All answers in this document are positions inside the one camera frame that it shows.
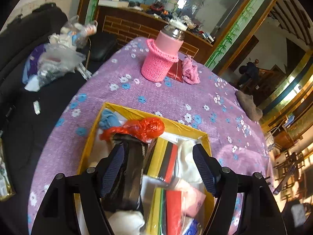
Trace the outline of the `black gold wet wipe pack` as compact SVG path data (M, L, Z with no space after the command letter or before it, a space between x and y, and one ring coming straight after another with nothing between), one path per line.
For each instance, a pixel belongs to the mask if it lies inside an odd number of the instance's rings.
M124 160L111 191L101 200L102 207L108 212L123 210L143 214L141 189L148 144L127 134L114 135L112 142L124 147Z

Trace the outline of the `pink tissue pack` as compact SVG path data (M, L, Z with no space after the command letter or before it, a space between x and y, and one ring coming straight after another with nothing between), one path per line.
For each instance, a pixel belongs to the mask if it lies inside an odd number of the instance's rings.
M183 179L178 179L174 189L181 192L183 215L194 218L200 211L206 195Z

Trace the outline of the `blue floral tissue pack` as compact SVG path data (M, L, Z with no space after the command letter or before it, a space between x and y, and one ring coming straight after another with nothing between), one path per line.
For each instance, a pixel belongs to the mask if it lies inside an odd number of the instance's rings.
M203 228L200 223L193 218L186 217L182 228L182 235L201 235Z

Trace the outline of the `small rainbow sponge pack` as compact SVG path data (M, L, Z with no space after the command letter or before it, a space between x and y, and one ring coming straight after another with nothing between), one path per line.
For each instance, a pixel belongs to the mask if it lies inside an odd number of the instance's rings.
M153 192L145 234L181 234L184 219L182 206L182 191L157 187Z

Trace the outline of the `blue knitted cloth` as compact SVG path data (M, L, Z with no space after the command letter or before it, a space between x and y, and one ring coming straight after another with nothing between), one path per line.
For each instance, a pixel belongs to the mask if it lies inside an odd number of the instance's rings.
M119 127L121 123L119 122L117 116L110 110L104 109L101 112L101 117L98 122L98 127L102 130L110 129L112 127Z

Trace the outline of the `large yellow black red sponge pack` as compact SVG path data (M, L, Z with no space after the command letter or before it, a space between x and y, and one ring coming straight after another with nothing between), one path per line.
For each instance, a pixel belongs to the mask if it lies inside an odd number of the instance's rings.
M154 139L148 148L148 160L144 174L170 183L178 155L178 145L164 138Z

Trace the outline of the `red plastic bag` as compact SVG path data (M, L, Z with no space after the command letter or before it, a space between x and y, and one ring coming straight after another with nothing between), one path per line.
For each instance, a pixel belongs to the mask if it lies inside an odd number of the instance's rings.
M147 143L158 138L165 131L165 124L160 118L148 117L143 119L131 119L119 127L103 130L99 135L100 140L109 141L116 134L130 135Z

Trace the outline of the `white sock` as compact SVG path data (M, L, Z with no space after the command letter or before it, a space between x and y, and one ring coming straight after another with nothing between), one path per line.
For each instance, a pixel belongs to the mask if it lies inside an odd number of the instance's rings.
M109 219L109 224L115 235L140 234L145 221L139 211L117 211Z

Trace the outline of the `purple floral tablecloth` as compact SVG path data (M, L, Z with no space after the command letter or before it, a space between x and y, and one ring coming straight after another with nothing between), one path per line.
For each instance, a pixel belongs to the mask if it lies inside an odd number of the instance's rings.
M55 174L78 170L87 136L100 108L114 103L164 117L209 136L212 155L238 174L273 176L266 140L259 123L240 107L235 88L198 64L200 82L190 85L171 78L154 83L141 74L148 54L145 38L118 50L67 102L49 135L34 172L28 203L32 227Z

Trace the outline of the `grey brown knitted hat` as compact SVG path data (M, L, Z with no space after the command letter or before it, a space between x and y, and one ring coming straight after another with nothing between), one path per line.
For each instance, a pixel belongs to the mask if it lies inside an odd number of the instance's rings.
M240 107L250 120L259 121L262 118L263 112L255 105L252 95L245 94L242 91L236 91L235 95Z

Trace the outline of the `yellow cardboard box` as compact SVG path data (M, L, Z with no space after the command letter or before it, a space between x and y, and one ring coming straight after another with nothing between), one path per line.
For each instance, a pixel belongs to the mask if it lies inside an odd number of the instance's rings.
M113 112L117 112L126 119L127 123L130 124L127 129L123 128L119 130L119 132L127 132L131 136L135 136L137 139L142 139L145 143L147 143L149 140L157 138L164 132L171 133L180 137L190 138L198 143L201 143L207 154L209 156L212 155L208 134L201 132L198 129L193 129L178 122L158 117L144 111L105 102L97 114L88 134L78 165L78 174L81 174L90 166L90 155L93 150L96 133L98 130L98 122L100 121L102 111L106 108Z

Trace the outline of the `person in dark jacket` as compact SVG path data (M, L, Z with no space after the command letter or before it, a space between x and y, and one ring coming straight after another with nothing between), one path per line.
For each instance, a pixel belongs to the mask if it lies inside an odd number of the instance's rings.
M249 80L257 80L259 76L258 68L259 60L255 59L253 62L249 61L246 66L241 66L239 72L242 74L240 77L237 87L240 88L241 85L244 85Z

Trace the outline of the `pink fluffy cloth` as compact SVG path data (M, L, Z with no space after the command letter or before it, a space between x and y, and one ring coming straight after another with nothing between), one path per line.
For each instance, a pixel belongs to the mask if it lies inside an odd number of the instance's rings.
M192 63L192 57L190 55L187 55L182 62L182 75L183 80L188 84L200 83L197 65Z

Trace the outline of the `red tissue packet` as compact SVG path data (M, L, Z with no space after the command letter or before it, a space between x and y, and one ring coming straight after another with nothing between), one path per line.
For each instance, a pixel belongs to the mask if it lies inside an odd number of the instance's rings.
M183 83L182 60L178 60L178 62L172 64L172 67L168 71L167 76L180 83Z

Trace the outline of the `clear plastic bag pile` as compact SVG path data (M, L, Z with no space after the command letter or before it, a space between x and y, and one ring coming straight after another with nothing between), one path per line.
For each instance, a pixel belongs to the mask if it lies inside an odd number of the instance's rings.
M90 37L97 33L96 20L87 24L78 22L79 16L69 19L60 29L48 37L49 42L37 46L25 62L22 83L24 89L38 92L43 86L67 73L80 72L85 80L92 73L87 70L90 55L79 49L91 45Z

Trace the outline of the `pink bottle with knit sleeve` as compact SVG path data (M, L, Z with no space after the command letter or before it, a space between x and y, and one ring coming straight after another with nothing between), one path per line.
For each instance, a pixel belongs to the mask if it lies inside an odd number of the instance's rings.
M156 39L146 40L148 54L141 68L144 78L155 83L165 79L172 65L178 62L186 30L187 25L171 19Z

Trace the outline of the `wooden counter cabinet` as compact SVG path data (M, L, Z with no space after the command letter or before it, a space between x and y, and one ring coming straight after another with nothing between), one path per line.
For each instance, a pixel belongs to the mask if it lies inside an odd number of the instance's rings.
M121 48L137 37L156 39L159 31L167 24L147 13L100 6L97 8L95 19L98 28L113 34L117 39L117 47ZM213 45L190 31L185 32L180 52L191 55L194 60L205 64L209 59L209 52Z

